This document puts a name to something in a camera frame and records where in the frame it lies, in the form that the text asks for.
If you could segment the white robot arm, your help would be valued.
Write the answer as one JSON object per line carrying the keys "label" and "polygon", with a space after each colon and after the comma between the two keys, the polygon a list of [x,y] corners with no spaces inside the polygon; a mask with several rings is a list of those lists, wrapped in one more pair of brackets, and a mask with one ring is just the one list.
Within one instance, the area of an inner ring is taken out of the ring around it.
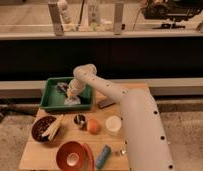
{"label": "white robot arm", "polygon": [[73,70],[67,95],[79,95],[86,85],[119,104],[131,171],[175,171],[158,107],[150,92],[98,77],[93,64]]}

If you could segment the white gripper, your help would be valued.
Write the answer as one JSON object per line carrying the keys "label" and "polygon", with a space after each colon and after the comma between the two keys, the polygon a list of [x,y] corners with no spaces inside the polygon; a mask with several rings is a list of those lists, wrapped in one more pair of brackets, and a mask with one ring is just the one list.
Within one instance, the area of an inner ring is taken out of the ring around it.
{"label": "white gripper", "polygon": [[72,79],[68,85],[67,96],[75,97],[85,89],[85,84],[77,79]]}

